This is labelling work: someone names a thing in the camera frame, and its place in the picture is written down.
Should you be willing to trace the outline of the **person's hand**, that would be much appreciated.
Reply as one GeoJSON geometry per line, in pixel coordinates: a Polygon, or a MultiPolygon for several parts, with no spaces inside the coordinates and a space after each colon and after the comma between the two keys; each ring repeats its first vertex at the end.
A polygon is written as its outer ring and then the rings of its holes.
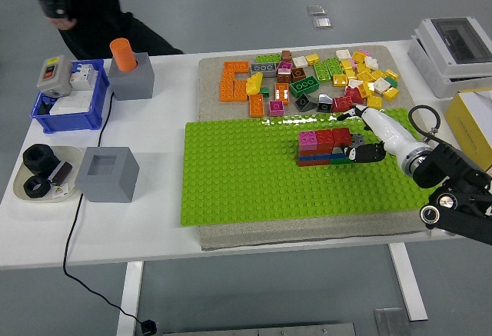
{"type": "Polygon", "coordinates": [[[77,24],[76,18],[46,18],[49,23],[60,31],[68,31],[73,29],[77,24]]]}

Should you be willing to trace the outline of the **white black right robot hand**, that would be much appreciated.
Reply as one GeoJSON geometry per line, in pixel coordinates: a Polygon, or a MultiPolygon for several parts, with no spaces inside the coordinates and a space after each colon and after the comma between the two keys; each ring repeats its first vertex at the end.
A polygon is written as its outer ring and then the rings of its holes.
{"type": "Polygon", "coordinates": [[[383,142],[386,152],[397,158],[403,172],[411,174],[411,163],[419,157],[428,155],[431,147],[419,142],[398,121],[392,117],[364,105],[353,105],[348,111],[337,116],[338,121],[358,116],[367,127],[383,142]]]}

